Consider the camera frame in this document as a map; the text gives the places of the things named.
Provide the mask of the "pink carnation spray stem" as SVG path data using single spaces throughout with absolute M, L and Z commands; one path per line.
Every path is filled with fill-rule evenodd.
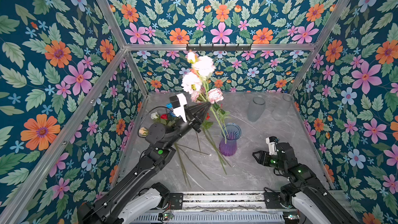
M 183 90 L 192 94 L 193 91 L 200 91 L 202 88 L 206 91 L 216 89 L 210 86 L 210 78 L 216 69 L 213 59 L 208 56 L 199 56 L 191 51 L 188 52 L 186 58 L 191 68 L 182 79 Z

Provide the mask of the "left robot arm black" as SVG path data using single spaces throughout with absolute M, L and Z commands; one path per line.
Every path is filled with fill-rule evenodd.
M 186 120 L 179 117 L 171 126 L 154 123 L 145 140 L 150 144 L 137 165 L 109 193 L 94 204 L 85 203 L 77 210 L 79 224 L 120 224 L 119 215 L 141 190 L 143 185 L 158 174 L 172 159 L 176 150 L 173 145 L 185 134 L 200 127 L 206 119 L 211 103 L 184 107 Z

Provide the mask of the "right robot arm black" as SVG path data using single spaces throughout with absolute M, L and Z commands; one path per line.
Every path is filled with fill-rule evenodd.
M 273 136 L 267 144 L 268 151 L 255 151 L 252 156 L 258 164 L 272 168 L 288 180 L 278 194 L 281 206 L 296 208 L 313 224 L 358 223 L 326 190 L 316 174 L 298 162 L 289 143 L 280 143 Z

